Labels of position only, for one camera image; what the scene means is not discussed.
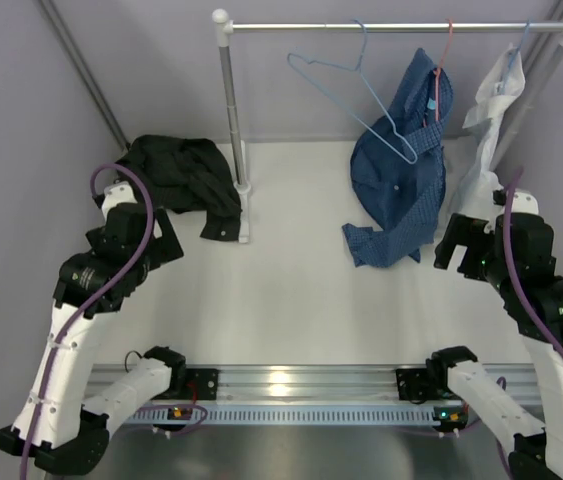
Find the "black pinstripe shirt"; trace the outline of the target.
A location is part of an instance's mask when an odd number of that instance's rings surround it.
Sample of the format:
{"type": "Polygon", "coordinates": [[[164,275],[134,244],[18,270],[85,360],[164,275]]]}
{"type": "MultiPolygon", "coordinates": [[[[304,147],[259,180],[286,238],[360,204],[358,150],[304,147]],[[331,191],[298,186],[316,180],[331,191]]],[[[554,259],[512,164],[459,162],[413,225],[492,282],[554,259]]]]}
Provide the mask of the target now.
{"type": "Polygon", "coordinates": [[[142,180],[155,206],[176,214],[204,211],[202,238],[239,240],[240,197],[227,160],[211,140],[142,135],[117,163],[142,180]]]}

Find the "light blue wire hanger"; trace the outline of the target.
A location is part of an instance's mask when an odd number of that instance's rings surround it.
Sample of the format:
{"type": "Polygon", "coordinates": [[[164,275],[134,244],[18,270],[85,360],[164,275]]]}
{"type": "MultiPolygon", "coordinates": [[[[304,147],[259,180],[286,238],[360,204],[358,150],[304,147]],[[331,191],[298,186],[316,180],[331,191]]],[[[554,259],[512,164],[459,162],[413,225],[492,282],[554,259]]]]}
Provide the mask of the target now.
{"type": "Polygon", "coordinates": [[[390,111],[390,102],[372,85],[364,63],[370,44],[369,25],[353,19],[353,44],[357,50],[346,52],[343,63],[317,58],[313,53],[290,51],[287,66],[306,83],[315,88],[353,122],[358,124],[386,151],[408,165],[419,160],[414,144],[405,138],[405,126],[390,111]]]}

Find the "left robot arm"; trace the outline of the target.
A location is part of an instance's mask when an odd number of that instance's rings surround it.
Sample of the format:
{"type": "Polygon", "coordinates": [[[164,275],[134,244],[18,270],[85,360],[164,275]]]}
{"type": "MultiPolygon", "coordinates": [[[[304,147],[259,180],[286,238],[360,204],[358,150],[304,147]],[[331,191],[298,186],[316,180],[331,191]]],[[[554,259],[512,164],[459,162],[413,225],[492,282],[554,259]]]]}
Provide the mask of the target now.
{"type": "Polygon", "coordinates": [[[88,251],[60,267],[51,327],[26,403],[0,429],[0,450],[52,475],[86,475],[101,460],[119,427],[149,400],[174,399],[187,386],[186,360],[168,347],[145,352],[136,367],[102,393],[85,390],[98,349],[125,299],[148,274],[182,258],[166,211],[122,202],[89,231],[88,251]]]}

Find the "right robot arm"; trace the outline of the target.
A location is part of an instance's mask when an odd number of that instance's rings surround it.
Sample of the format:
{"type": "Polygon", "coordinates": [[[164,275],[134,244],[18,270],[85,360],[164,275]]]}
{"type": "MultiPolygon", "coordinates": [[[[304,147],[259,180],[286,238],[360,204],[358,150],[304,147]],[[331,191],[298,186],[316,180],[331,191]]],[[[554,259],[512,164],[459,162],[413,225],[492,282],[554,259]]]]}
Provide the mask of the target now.
{"type": "Polygon", "coordinates": [[[493,381],[466,347],[439,350],[426,362],[429,390],[454,394],[476,412],[515,479],[563,479],[563,277],[555,273],[553,238],[552,227],[530,213],[514,213],[509,222],[498,217],[492,230],[455,214],[435,249],[435,265],[445,269],[456,246],[465,247],[459,273],[495,289],[530,355],[542,419],[493,381]]]}

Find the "white shirt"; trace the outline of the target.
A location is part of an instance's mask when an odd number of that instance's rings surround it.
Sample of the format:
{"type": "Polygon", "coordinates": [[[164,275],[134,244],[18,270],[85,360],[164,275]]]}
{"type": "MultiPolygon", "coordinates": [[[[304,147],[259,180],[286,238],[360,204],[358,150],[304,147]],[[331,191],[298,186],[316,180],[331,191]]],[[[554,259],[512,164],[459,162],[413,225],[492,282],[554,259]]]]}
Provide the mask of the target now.
{"type": "Polygon", "coordinates": [[[519,49],[509,46],[483,79],[463,122],[465,136],[444,143],[446,191],[440,219],[454,213],[488,218],[499,211],[493,192],[502,188],[494,156],[504,115],[525,89],[519,49]]]}

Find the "blue checked shirt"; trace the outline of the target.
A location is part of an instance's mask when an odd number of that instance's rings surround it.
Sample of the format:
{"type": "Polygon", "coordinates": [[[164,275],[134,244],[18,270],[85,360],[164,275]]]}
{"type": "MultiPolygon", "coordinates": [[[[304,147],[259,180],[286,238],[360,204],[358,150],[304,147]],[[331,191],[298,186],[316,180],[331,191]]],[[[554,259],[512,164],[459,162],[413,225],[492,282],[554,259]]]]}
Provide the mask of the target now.
{"type": "Polygon", "coordinates": [[[442,139],[454,91],[444,70],[416,50],[388,114],[357,140],[350,178],[361,206],[378,225],[342,226],[357,267],[388,268],[433,241],[446,191],[442,139]]]}

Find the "metal clothes rack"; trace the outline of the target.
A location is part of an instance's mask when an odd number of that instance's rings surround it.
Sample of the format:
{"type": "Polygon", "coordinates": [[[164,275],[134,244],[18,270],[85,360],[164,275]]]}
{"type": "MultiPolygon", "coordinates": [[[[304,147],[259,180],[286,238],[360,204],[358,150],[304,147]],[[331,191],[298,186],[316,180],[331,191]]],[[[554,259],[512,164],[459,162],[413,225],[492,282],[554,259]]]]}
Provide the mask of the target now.
{"type": "Polygon", "coordinates": [[[230,37],[237,33],[271,33],[287,31],[352,32],[366,30],[369,33],[509,33],[528,32],[540,34],[542,38],[534,41],[523,62],[526,67],[526,88],[510,115],[502,124],[502,137],[498,141],[493,157],[497,166],[509,150],[517,136],[523,119],[533,107],[538,94],[545,88],[548,80],[563,60],[563,1],[558,1],[552,9],[552,16],[545,21],[519,22],[415,22],[415,23],[236,23],[224,9],[212,13],[217,46],[219,49],[222,81],[227,104],[230,144],[235,170],[235,188],[242,202],[241,226],[238,242],[247,244],[251,240],[250,191],[248,165],[244,153],[237,100],[232,71],[230,37]]]}

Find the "aluminium mounting rail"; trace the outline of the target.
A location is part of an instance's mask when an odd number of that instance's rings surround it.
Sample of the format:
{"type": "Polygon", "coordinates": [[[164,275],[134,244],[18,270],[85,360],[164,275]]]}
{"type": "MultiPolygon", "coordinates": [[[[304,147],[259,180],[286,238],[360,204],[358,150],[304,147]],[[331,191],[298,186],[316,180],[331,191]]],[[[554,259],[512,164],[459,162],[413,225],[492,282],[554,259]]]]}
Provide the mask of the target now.
{"type": "Polygon", "coordinates": [[[124,423],[169,434],[214,426],[387,426],[452,435],[476,419],[502,432],[541,405],[529,365],[473,367],[445,391],[416,366],[197,366],[184,389],[124,423]]]}

